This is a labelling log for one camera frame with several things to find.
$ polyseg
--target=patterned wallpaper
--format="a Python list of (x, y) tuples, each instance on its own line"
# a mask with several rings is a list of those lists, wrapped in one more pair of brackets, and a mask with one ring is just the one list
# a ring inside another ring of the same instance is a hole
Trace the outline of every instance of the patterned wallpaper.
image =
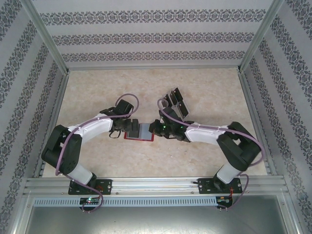
[(69, 68), (239, 65), (272, 0), (34, 0)]
[(0, 234), (43, 147), (62, 73), (18, 0), (0, 0)]
[(311, 1), (285, 1), (245, 72), (303, 233), (312, 233), (311, 16)]

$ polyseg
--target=metal panel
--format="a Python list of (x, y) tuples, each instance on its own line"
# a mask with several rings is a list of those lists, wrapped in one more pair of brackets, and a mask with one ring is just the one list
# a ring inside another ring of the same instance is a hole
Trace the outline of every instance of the metal panel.
[(244, 197), (228, 212), (215, 207), (34, 207), (28, 234), (286, 234), (275, 196)]
[[(34, 207), (78, 207), (78, 197), (36, 198)], [(104, 207), (217, 206), (216, 197), (105, 197)]]
[(23, 197), (20, 201), (17, 214), (14, 219), (11, 230), (8, 231), (10, 234), (24, 234), (26, 232), (29, 218), (33, 209), (34, 198)]

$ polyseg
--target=beige marble surface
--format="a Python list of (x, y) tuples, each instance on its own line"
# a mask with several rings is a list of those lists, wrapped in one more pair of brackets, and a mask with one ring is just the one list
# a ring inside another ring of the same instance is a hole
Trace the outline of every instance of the beige marble surface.
[[(114, 106), (124, 93), (140, 100), (132, 118), (150, 123), (159, 118), (156, 101), (175, 86), (188, 105), (189, 120), (216, 126), (238, 121), (254, 135), (234, 68), (71, 72), (58, 124), (82, 123)], [(132, 97), (125, 99), (135, 103)], [(79, 161), (99, 177), (213, 176), (226, 158), (216, 145), (157, 136), (154, 142), (111, 139), (104, 133), (82, 146)], [(46, 165), (43, 176), (54, 173)], [(264, 163), (249, 168), (248, 174), (266, 175)]]

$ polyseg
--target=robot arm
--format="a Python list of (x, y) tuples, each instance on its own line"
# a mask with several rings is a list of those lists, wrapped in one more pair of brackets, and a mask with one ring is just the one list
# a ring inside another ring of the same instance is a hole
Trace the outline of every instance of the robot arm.
[[(170, 117), (182, 121), (171, 107), (166, 107), (163, 111)], [(222, 126), (217, 130), (203, 128), (193, 121), (185, 121), (187, 124), (201, 127), (185, 126), (167, 118), (161, 111), (161, 120), (156, 119), (150, 125), (149, 131), (157, 136), (170, 138), (173, 136), (177, 140), (185, 142), (204, 142), (219, 145), (228, 162), (224, 164), (214, 176), (214, 186), (222, 191), (227, 185), (242, 171), (247, 170), (261, 149), (252, 140), (241, 135), (232, 134), (220, 129), (236, 130), (252, 136), (240, 123), (233, 122), (229, 126)]]
[(54, 128), (51, 136), (48, 139), (48, 142), (42, 152), (41, 158), (45, 162), (49, 163), (51, 166), (56, 168), (62, 146), (69, 136), (69, 134), (79, 128), (69, 139), (68, 144), (65, 148), (63, 158), (59, 171), (68, 175), (71, 178), (79, 181), (82, 184), (89, 185), (94, 187), (96, 180), (96, 175), (84, 168), (79, 164), (79, 154), (81, 145), (96, 137), (99, 134), (105, 132), (114, 132), (114, 131), (138, 131), (139, 124), (137, 119), (127, 119), (127, 118), (104, 118), (105, 116), (116, 116), (124, 115), (130, 113), (133, 109), (133, 105), (126, 102), (125, 100), (120, 100), (116, 107), (111, 107), (100, 112), (94, 118), (97, 118), (98, 121), (90, 122), (83, 127), (79, 127), (81, 124), (64, 127), (58, 125)]

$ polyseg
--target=aluminum frame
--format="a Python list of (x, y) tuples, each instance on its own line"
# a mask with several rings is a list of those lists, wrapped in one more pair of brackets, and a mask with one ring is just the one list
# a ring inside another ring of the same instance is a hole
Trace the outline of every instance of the aluminum frame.
[[(113, 181), (111, 195), (108, 197), (214, 197), (216, 194), (199, 194), (198, 185), (193, 184), (200, 177), (151, 177), (151, 178), (108, 178)], [(240, 177), (242, 186), (247, 179)], [(22, 193), (17, 215), (10, 234), (24, 234), (31, 216), (36, 198), (50, 197), (88, 197), (87, 195), (68, 195), (69, 180), (67, 178), (28, 178)], [(282, 175), (250, 176), (248, 188), (244, 196), (275, 195), (290, 234), (302, 233), (298, 218), (294, 212), (286, 181)]]

